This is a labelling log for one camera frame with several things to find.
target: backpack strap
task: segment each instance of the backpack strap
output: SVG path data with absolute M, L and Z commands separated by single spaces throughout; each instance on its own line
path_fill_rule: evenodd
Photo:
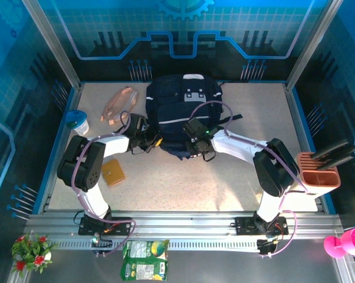
M 232 120 L 233 120 L 233 121 L 234 121 L 234 120 L 237 120 L 237 119 L 240 119 L 240 118 L 243 118 L 242 114 L 238 114 L 238 115 L 232 116 Z M 228 121 L 230 121 L 230 116 L 229 116 L 229 117 L 226 117 L 226 118 L 224 118 L 224 119 L 222 119 L 222 120 L 220 120 L 220 121 L 218 122 L 218 124 L 219 124 L 219 125 L 225 124 L 225 123 L 227 123 Z

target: green snack package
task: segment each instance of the green snack package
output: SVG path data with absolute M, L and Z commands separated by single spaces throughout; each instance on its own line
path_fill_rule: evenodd
M 123 249 L 121 277 L 131 280 L 167 280 L 167 247 L 165 241 L 127 241 Z

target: red flower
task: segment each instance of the red flower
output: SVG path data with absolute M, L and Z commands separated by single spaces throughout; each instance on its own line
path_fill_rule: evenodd
M 25 236 L 21 236 L 21 237 L 19 237 L 15 242 L 16 242 L 16 243 L 21 242 L 21 241 L 24 240 L 24 238 L 25 238 Z
M 43 263 L 44 263 L 44 256 L 42 256 L 42 255 L 37 255 L 37 256 L 35 257 L 34 264 L 35 264 L 36 266 L 40 266 L 40 265 L 43 264 Z
M 16 269 L 17 269 L 18 271 L 22 271 L 22 270 L 24 269 L 24 267 L 25 267 L 25 262 L 24 262 L 24 261 L 17 261 L 17 267 L 16 267 Z

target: beige work surface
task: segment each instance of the beige work surface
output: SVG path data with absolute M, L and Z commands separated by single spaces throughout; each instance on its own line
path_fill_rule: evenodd
M 88 114 L 86 137 L 110 133 L 120 123 L 109 126 L 100 116 L 115 92 L 125 86 L 139 92 L 132 112 L 146 114 L 147 83 L 86 83 L 78 106 Z M 244 118 L 233 121 L 230 131 L 258 140 L 281 139 L 295 157 L 300 151 L 282 84 L 236 84 L 222 86 L 223 101 L 234 114 Z M 245 161 L 218 154 L 211 162 L 201 157 L 180 161 L 160 148 L 149 154 L 116 154 L 126 179 L 108 187 L 103 178 L 99 185 L 112 210 L 255 210 L 261 198 L 255 169 Z M 57 179 L 49 209 L 80 209 L 70 187 Z

